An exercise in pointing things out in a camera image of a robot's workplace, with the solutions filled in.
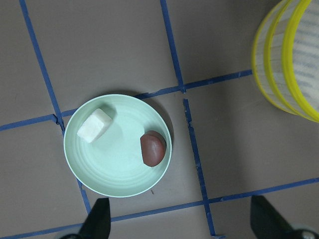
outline white block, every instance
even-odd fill
[[[101,109],[96,109],[84,121],[78,130],[78,136],[91,143],[101,137],[108,129],[112,119]]]

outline reddish-brown egg-shaped object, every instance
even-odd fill
[[[143,162],[149,167],[158,165],[164,158],[166,142],[160,133],[150,130],[140,138]]]

